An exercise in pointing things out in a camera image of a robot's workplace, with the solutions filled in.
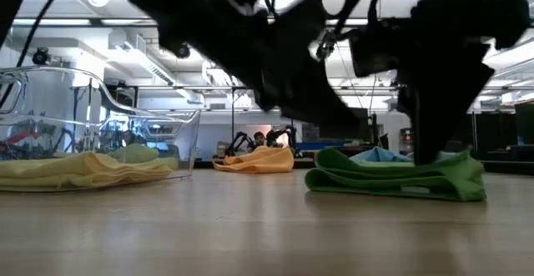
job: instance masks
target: clear plastic bin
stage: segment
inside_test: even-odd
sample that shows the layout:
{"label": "clear plastic bin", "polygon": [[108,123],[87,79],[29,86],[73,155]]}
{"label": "clear plastic bin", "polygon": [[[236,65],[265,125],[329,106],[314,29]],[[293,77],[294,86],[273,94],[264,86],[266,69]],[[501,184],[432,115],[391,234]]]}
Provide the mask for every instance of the clear plastic bin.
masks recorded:
{"label": "clear plastic bin", "polygon": [[0,70],[0,189],[101,188],[192,173],[200,111],[172,117],[116,103],[93,74]]}

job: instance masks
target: fluorescent light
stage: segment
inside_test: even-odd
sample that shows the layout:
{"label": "fluorescent light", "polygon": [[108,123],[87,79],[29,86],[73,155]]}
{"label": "fluorescent light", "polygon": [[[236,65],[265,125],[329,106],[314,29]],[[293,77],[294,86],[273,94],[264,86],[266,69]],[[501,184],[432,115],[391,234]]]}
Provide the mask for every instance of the fluorescent light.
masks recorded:
{"label": "fluorescent light", "polygon": [[[328,20],[326,21],[326,25],[335,26],[337,22],[338,20]],[[345,26],[365,26],[365,25],[367,25],[366,18],[349,18],[345,22]]]}
{"label": "fluorescent light", "polygon": [[[194,113],[197,111],[203,111],[203,112],[212,112],[212,113],[231,113],[232,109],[207,109],[207,108],[199,108],[199,109],[144,109],[151,113],[161,113],[166,116],[180,116],[185,115],[187,113]],[[262,113],[263,110],[261,109],[246,109],[246,108],[235,108],[235,113]],[[271,109],[270,113],[279,113],[279,109]]]}
{"label": "fluorescent light", "polygon": [[[15,18],[13,26],[32,26],[35,23],[34,18]],[[39,25],[42,26],[90,26],[91,21],[80,18],[45,18],[42,19]]]}
{"label": "fluorescent light", "polygon": [[131,25],[141,22],[139,19],[126,19],[126,18],[107,18],[103,19],[102,24],[104,25]]}
{"label": "fluorescent light", "polygon": [[356,91],[367,91],[367,90],[375,90],[375,91],[391,91],[391,90],[395,90],[395,88],[391,88],[391,87],[381,87],[381,86],[378,86],[378,85],[375,85],[374,87],[371,85],[371,86],[358,86],[358,85],[355,85],[355,86],[333,86],[332,89],[334,89],[335,91],[338,91],[338,90],[356,90]]}

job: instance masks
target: yellow towel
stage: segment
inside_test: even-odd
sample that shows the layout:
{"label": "yellow towel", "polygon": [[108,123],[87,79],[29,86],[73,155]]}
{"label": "yellow towel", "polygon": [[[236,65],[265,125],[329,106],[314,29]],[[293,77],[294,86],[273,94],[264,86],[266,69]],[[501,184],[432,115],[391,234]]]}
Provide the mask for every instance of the yellow towel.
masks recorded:
{"label": "yellow towel", "polygon": [[214,163],[219,171],[236,173],[288,173],[293,169],[293,153],[289,148],[259,146],[252,153],[224,158],[224,164]]}
{"label": "yellow towel", "polygon": [[[130,158],[154,157],[149,148],[131,148]],[[121,158],[129,156],[122,153]],[[66,158],[13,160],[0,162],[0,188],[24,191],[75,188],[101,188],[114,184],[138,183],[167,178],[178,169],[176,158],[148,162],[120,163],[106,154],[86,152]]]}

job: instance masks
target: cloth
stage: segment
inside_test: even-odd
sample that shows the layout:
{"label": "cloth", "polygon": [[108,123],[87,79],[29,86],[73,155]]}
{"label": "cloth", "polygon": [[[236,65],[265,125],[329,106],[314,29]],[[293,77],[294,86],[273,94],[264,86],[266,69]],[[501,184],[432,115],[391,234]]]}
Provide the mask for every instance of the cloth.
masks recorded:
{"label": "cloth", "polygon": [[334,149],[319,151],[317,168],[305,176],[315,192],[364,193],[384,196],[481,201],[486,198],[482,164],[458,153],[432,164],[407,162],[356,162]]}
{"label": "cloth", "polygon": [[355,163],[412,163],[414,161],[413,158],[380,147],[374,147],[371,150],[358,153],[355,156],[351,157],[350,160]]}
{"label": "cloth", "polygon": [[128,163],[119,162],[113,155],[94,152],[65,158],[0,162],[0,189],[25,191],[30,188],[29,190],[35,191],[101,188],[163,179],[178,169],[176,158],[156,159],[153,150],[147,147],[125,148],[119,155],[120,158],[129,158],[125,159]]}
{"label": "cloth", "polygon": [[236,173],[288,173],[295,159],[289,148],[258,146],[252,153],[225,157],[224,164],[214,163],[215,169]]}

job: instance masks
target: desk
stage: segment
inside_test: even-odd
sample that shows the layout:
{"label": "desk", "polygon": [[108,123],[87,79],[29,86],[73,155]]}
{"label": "desk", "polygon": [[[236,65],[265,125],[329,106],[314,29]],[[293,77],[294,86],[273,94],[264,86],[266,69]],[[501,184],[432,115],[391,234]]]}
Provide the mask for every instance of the desk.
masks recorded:
{"label": "desk", "polygon": [[304,173],[1,193],[1,275],[534,274],[532,178],[487,174],[484,204],[309,193]]}

